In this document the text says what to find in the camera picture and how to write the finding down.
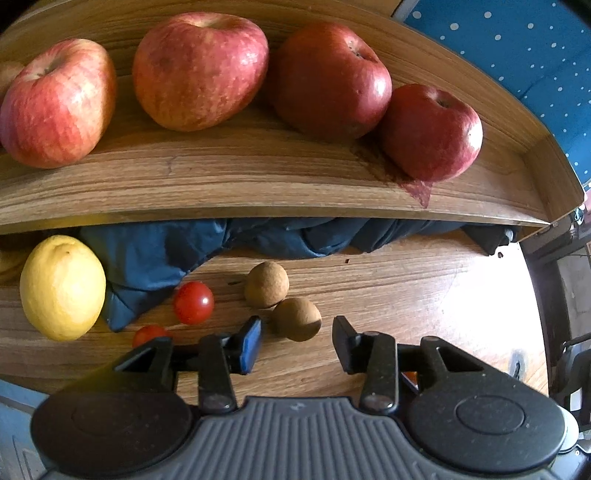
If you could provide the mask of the red cherry tomato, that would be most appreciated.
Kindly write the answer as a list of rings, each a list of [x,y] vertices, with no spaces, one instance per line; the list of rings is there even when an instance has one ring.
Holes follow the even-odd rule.
[[[197,325],[211,318],[214,296],[204,283],[191,281],[183,284],[174,295],[173,310],[185,325]]]
[[[135,349],[155,338],[170,338],[170,333],[163,327],[151,324],[141,327],[137,330],[132,339],[132,348]]]

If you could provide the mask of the brown longan fruit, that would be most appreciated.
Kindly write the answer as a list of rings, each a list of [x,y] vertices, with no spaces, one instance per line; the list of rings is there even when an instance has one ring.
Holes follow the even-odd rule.
[[[273,307],[287,297],[290,279],[279,263],[264,261],[250,270],[245,278],[245,301],[257,309]]]
[[[322,328],[322,314],[318,307],[303,297],[281,301],[271,317],[277,334],[295,342],[310,340]]]

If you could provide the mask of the yellow lemon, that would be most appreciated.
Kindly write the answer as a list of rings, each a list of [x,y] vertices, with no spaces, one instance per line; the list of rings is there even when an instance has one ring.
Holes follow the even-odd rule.
[[[42,335],[73,341],[96,323],[106,294],[106,277],[97,256],[81,241],[54,235],[28,256],[20,276],[24,314]]]

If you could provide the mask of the dark blue cloth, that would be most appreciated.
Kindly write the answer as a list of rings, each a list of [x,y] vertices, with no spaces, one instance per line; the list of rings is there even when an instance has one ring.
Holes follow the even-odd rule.
[[[516,226],[379,218],[226,218],[81,228],[79,237],[104,267],[102,316],[123,330],[160,304],[183,278],[232,248],[273,259],[311,259],[353,247],[373,252],[409,236],[463,230],[486,253],[518,237]]]

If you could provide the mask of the dark red apple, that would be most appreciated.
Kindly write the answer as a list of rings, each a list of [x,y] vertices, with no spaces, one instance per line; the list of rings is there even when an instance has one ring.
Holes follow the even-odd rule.
[[[383,152],[407,175],[442,182],[464,173],[484,139],[481,119],[451,93],[422,84],[394,90],[380,126]]]
[[[281,119],[325,142],[349,142],[372,131],[391,100],[391,74],[349,27],[312,23],[270,59],[266,93]]]

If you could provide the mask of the bananas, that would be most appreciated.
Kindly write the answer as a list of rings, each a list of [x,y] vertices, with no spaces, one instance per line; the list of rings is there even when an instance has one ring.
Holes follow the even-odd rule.
[[[6,284],[21,271],[36,244],[34,234],[8,234],[1,236],[1,284]]]

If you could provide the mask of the pale red apple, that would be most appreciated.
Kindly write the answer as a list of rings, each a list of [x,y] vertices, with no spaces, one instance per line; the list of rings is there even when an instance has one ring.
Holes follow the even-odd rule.
[[[1,143],[17,162],[54,169],[80,161],[104,135],[117,81],[106,49],[88,39],[58,42],[13,80],[1,106]]]
[[[132,64],[134,93],[161,127],[204,130],[249,105],[263,85],[269,56],[266,34],[248,19],[182,13],[140,41]]]

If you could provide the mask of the blue dotted fabric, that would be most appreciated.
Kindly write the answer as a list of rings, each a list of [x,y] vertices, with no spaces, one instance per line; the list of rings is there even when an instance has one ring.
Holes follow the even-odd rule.
[[[396,19],[522,102],[590,185],[590,22],[564,1],[406,1]]]

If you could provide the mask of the left kiwi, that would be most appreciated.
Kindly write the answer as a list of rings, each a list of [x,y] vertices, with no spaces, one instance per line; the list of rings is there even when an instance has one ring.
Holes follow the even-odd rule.
[[[4,61],[0,63],[0,104],[10,88],[14,79],[24,69],[24,65],[17,61]]]

